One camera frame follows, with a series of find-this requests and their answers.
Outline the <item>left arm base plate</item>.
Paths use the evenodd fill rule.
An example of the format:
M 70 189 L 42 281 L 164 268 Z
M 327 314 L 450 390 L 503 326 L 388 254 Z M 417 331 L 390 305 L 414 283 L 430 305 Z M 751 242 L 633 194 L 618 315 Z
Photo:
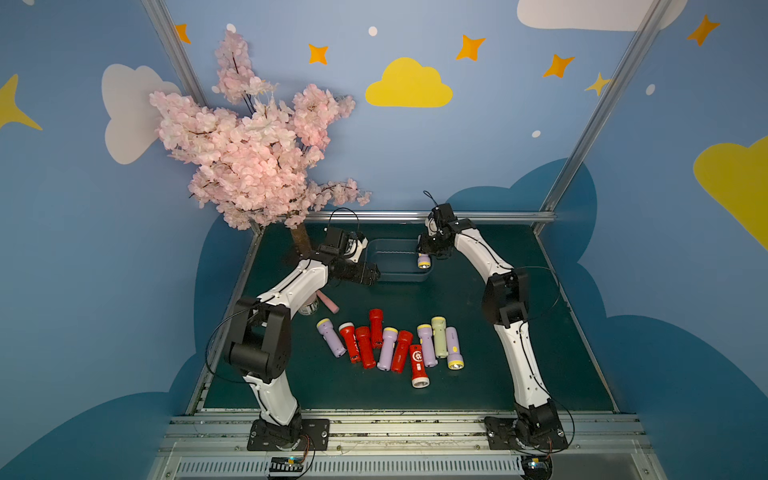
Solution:
M 330 437 L 328 419 L 296 417 L 288 425 L 276 425 L 263 419 L 253 422 L 247 439 L 248 451 L 325 451 Z

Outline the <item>blue-grey plastic storage box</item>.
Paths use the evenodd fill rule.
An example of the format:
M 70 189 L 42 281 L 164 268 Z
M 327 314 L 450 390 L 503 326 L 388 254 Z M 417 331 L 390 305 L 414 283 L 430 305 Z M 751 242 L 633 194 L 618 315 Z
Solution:
M 432 269 L 418 267 L 417 247 L 415 238 L 371 240 L 365 250 L 365 261 L 377 267 L 379 282 L 421 283 Z

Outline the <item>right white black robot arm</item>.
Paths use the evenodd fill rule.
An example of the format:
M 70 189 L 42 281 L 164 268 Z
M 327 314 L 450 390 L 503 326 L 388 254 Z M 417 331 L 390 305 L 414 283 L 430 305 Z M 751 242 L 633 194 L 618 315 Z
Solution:
M 464 255 L 485 281 L 482 312 L 498 335 L 513 381 L 517 420 L 508 437 L 515 448 L 555 453 L 569 446 L 537 365 L 529 330 L 529 275 L 503 260 L 469 219 L 458 218 L 448 203 L 437 204 L 418 239 L 418 266 L 455 251 Z

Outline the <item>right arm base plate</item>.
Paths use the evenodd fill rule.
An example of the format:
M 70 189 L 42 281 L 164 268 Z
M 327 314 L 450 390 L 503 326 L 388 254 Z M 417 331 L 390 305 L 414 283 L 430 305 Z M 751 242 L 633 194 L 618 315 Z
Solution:
M 491 450 L 536 450 L 557 452 L 569 447 L 559 420 L 518 419 L 486 416 L 483 419 Z

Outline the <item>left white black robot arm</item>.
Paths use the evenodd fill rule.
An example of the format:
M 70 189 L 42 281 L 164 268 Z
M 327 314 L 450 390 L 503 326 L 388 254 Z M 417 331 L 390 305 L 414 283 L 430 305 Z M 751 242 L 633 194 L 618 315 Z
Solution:
M 326 227 L 317 247 L 287 255 L 294 267 L 280 282 L 255 297 L 241 297 L 221 322 L 229 330 L 223 336 L 220 359 L 250 387 L 260 408 L 260 425 L 278 432 L 301 426 L 299 403 L 286 373 L 292 320 L 331 279 L 375 284 L 380 273 L 364 260 L 367 246 L 368 238 L 358 228 Z

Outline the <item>pale green flashlight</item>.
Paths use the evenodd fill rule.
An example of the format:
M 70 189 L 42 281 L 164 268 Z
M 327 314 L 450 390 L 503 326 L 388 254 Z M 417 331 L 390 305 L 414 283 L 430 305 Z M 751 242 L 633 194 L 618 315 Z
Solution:
M 431 319 L 431 327 L 433 330 L 433 342 L 435 355 L 437 358 L 445 359 L 448 357 L 447 348 L 447 320 L 443 316 L 435 316 Z

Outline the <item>red flashlight white logo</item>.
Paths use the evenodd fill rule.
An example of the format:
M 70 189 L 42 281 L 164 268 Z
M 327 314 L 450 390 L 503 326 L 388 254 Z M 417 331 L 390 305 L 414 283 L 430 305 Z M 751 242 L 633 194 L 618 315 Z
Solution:
M 423 350 L 421 345 L 412 344 L 409 346 L 409 356 L 411 364 L 411 385 L 415 389 L 423 389 L 430 385 L 430 379 L 426 372 Z

